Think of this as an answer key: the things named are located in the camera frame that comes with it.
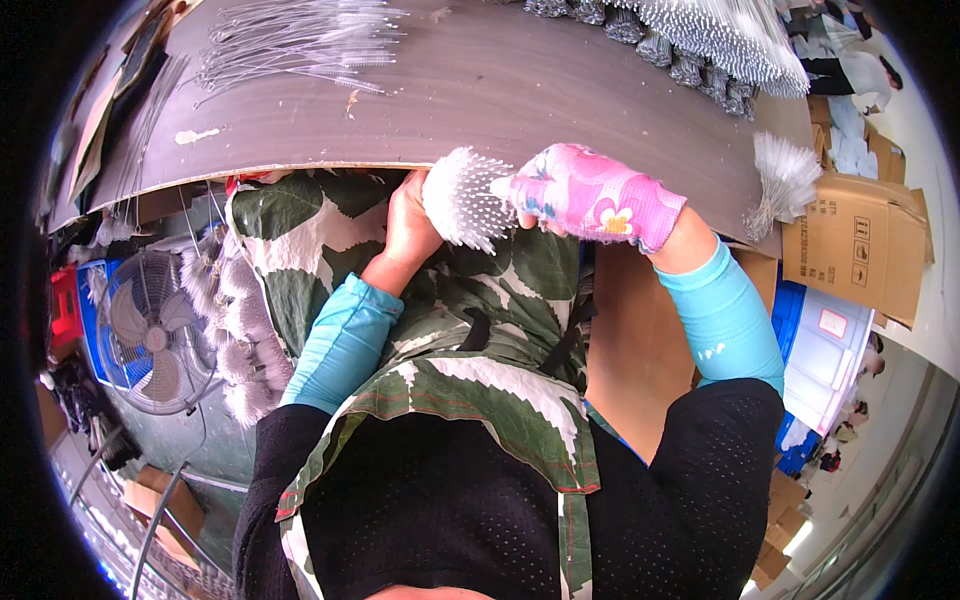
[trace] white fabric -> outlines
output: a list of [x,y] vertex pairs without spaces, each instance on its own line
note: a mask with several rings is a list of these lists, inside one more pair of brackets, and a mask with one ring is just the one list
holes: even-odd
[[880,59],[869,52],[856,50],[848,50],[837,58],[853,91],[857,94],[876,93],[876,106],[883,111],[893,96],[893,87]]
[[780,442],[780,450],[786,452],[795,445],[800,445],[806,441],[806,436],[810,433],[810,428],[804,425],[799,419],[793,419],[790,428],[783,435],[783,441]]
[[804,39],[803,36],[793,36],[791,41],[793,41],[794,52],[800,59],[832,59],[835,56],[830,40],[826,36],[816,36],[811,33],[808,39]]
[[877,179],[876,154],[863,139],[865,123],[850,96],[828,96],[830,106],[830,158],[838,173]]

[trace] electric fan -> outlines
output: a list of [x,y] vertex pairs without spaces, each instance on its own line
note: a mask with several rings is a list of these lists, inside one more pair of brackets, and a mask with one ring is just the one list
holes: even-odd
[[216,368],[204,323],[180,287],[181,259],[143,252],[110,278],[97,312],[97,349],[107,379],[134,408],[173,415],[200,399]]

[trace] hand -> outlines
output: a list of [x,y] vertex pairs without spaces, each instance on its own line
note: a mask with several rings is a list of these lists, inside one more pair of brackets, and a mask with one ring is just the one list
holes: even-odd
[[491,183],[491,192],[513,204],[521,227],[540,220],[556,233],[629,241],[645,253],[663,246],[686,202],[659,181],[575,144],[550,146],[516,177]]
[[444,240],[423,211],[427,171],[411,171],[390,198],[387,244],[383,254],[400,265],[418,269]]

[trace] gray brush bundle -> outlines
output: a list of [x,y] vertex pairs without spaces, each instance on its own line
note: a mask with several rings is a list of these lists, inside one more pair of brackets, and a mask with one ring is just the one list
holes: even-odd
[[566,0],[526,0],[523,9],[536,16],[555,18],[569,11]]
[[509,177],[513,165],[480,156],[472,146],[455,149],[423,182],[423,210],[440,236],[457,246],[496,254],[493,238],[517,225],[514,207],[490,193],[491,181]]
[[610,39],[624,44],[636,44],[643,39],[643,24],[633,9],[607,6],[607,21],[603,31]]
[[743,97],[743,118],[747,119],[751,123],[756,119],[756,96],[759,93],[760,88],[758,85],[754,85],[750,93]]
[[567,15],[588,25],[603,25],[606,15],[600,0],[570,0]]
[[672,43],[709,57],[736,78],[791,98],[809,90],[768,0],[639,0],[636,12]]
[[687,52],[679,46],[674,46],[670,79],[686,87],[699,87],[703,82],[700,77],[700,68],[704,66],[704,63],[703,57]]
[[715,64],[707,65],[704,69],[703,83],[700,91],[713,99],[713,102],[722,105],[727,100],[727,82],[730,74]]
[[727,83],[727,100],[723,103],[723,110],[727,114],[738,117],[746,116],[747,108],[743,104],[743,99],[749,97],[753,91],[752,85],[744,84],[731,77]]
[[648,29],[646,35],[636,45],[636,53],[654,66],[666,68],[673,62],[670,40],[658,31]]
[[754,165],[760,172],[760,206],[744,220],[747,239],[758,242],[773,231],[774,221],[793,223],[817,197],[814,184],[823,173],[816,155],[770,132],[754,133]]

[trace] wooden tabletop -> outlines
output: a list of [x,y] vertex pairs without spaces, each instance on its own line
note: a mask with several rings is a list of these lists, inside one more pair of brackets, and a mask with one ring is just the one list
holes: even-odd
[[[167,53],[198,68],[217,9],[242,0],[205,0],[170,34]],[[145,155],[140,190],[277,167],[428,166],[472,145],[517,167],[554,142],[578,142],[648,173],[689,198],[716,230],[743,239],[744,214],[759,202],[752,135],[769,129],[812,147],[806,104],[761,97],[757,120],[731,117],[705,94],[673,83],[634,47],[603,28],[545,19],[522,4],[476,0],[392,0],[408,11],[396,64],[363,78],[387,95],[359,93],[304,76],[280,74],[210,98],[194,83],[175,89]],[[430,13],[450,14],[434,22]],[[91,94],[96,93],[95,85]],[[178,132],[220,130],[179,144]],[[118,200],[132,134],[121,134],[92,206]],[[60,202],[58,228],[77,217]],[[780,256],[780,232],[759,246]]]

